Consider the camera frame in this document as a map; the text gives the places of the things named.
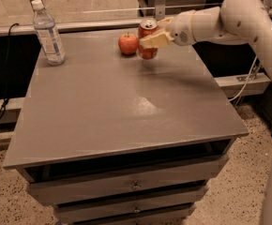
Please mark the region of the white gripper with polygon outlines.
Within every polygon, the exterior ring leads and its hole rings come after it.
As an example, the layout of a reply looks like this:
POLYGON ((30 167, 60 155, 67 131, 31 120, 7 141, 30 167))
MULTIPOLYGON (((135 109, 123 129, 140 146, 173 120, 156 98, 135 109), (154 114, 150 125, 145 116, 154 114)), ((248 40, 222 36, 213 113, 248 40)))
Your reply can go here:
POLYGON ((179 46, 188 46, 195 43, 192 31, 192 22, 195 10, 185 11, 174 17, 167 17, 158 21, 161 30, 152 34, 145 34, 139 41, 144 49, 164 48, 173 41, 179 46))

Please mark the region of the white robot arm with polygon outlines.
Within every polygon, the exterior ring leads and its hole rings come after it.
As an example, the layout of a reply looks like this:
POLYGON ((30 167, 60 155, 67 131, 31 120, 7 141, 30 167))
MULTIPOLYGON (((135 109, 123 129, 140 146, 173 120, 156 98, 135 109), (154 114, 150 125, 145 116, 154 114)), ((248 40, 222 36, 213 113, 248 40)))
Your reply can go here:
MULTIPOLYGON (((182 12, 159 22, 160 28, 140 39, 146 48, 201 41, 217 44, 247 43, 272 82, 272 20, 261 0, 224 0, 219 7, 182 12)), ((272 169, 269 174, 259 225, 272 225, 272 169)))

